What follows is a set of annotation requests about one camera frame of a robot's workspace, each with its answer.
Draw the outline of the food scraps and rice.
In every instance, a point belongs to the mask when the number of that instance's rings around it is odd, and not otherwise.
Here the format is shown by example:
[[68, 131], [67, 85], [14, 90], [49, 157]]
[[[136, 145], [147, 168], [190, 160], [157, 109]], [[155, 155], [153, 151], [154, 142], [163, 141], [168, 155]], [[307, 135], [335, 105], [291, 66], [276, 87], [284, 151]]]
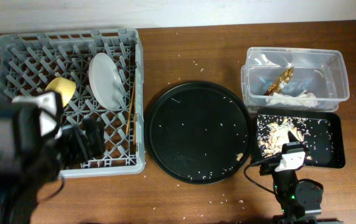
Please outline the food scraps and rice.
[[260, 114], [256, 124], [257, 143], [263, 157], [281, 152], [289, 142], [289, 131], [309, 149], [307, 160], [318, 163], [319, 154], [334, 151], [332, 128], [326, 119]]

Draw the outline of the wooden chopstick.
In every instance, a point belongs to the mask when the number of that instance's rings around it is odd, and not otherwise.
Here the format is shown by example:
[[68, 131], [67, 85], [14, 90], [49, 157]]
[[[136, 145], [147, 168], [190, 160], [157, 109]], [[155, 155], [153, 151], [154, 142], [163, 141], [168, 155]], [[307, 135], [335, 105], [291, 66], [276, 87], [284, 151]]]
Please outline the wooden chopstick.
[[130, 99], [130, 104], [129, 104], [129, 110], [128, 110], [128, 120], [127, 120], [127, 124], [126, 124], [126, 136], [128, 136], [129, 134], [129, 129], [130, 129], [130, 122], [131, 122], [131, 112], [132, 112], [132, 108], [134, 105], [134, 97], [135, 97], [135, 88], [136, 88], [136, 84], [134, 82], [133, 84], [133, 89], [132, 89], [132, 94], [131, 94], [131, 99]]
[[133, 143], [136, 145], [136, 122], [137, 122], [137, 114], [134, 114], [134, 127], [133, 127]]

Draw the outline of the white tissue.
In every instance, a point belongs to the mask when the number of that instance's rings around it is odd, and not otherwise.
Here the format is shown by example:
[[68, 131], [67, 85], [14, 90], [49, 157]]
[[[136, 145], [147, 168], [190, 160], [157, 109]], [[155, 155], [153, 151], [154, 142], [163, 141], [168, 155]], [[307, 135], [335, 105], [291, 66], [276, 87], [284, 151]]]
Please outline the white tissue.
[[297, 96], [289, 96], [280, 93], [274, 93], [271, 98], [266, 99], [267, 106], [273, 105], [286, 105], [286, 106], [303, 106], [306, 108], [314, 108], [318, 105], [318, 100], [315, 94], [304, 90]]

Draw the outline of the yellow bowl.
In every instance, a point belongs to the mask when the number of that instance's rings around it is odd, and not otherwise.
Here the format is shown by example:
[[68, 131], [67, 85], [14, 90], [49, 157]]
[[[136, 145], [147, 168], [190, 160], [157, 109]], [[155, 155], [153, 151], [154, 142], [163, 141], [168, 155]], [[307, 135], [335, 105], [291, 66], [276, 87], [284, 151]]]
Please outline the yellow bowl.
[[53, 79], [46, 87], [46, 91], [56, 91], [61, 94], [63, 107], [73, 98], [76, 83], [63, 77]]

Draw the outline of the light grey plate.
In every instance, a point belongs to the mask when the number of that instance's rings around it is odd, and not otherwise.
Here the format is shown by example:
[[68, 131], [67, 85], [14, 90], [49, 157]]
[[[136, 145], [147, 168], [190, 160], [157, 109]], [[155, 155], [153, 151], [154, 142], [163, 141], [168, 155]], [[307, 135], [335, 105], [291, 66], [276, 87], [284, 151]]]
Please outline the light grey plate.
[[88, 68], [90, 88], [96, 101], [105, 109], [116, 111], [121, 109], [119, 103], [123, 99], [120, 86], [123, 84], [113, 60], [105, 53], [96, 54]]

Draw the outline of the brown snack wrapper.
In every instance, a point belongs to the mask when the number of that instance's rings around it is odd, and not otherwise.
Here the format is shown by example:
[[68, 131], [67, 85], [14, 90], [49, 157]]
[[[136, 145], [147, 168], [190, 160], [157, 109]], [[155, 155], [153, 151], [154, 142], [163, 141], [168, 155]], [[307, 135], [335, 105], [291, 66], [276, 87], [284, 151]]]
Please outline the brown snack wrapper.
[[264, 96], [272, 96], [274, 93], [280, 93], [283, 88], [290, 82], [294, 74], [294, 68], [291, 67], [285, 70], [278, 79], [269, 86]]

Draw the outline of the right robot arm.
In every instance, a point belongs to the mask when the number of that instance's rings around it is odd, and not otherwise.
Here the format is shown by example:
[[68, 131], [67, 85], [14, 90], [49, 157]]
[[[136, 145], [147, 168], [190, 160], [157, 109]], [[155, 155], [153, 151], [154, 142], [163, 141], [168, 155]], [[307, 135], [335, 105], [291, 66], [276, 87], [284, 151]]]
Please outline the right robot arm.
[[283, 213], [275, 215], [272, 222], [317, 223], [324, 187], [315, 180], [298, 179], [296, 172], [304, 166], [308, 150], [292, 132], [288, 132], [288, 139], [281, 152], [260, 165], [260, 174], [273, 178], [273, 194]]

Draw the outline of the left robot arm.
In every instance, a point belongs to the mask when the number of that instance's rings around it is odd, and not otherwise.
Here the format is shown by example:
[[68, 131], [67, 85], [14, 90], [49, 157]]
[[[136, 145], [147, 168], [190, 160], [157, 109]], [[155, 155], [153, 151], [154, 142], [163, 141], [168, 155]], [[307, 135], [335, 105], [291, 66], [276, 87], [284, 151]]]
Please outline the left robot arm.
[[103, 123], [84, 119], [81, 126], [56, 126], [41, 135], [44, 113], [33, 103], [0, 107], [0, 223], [30, 223], [45, 184], [105, 151]]

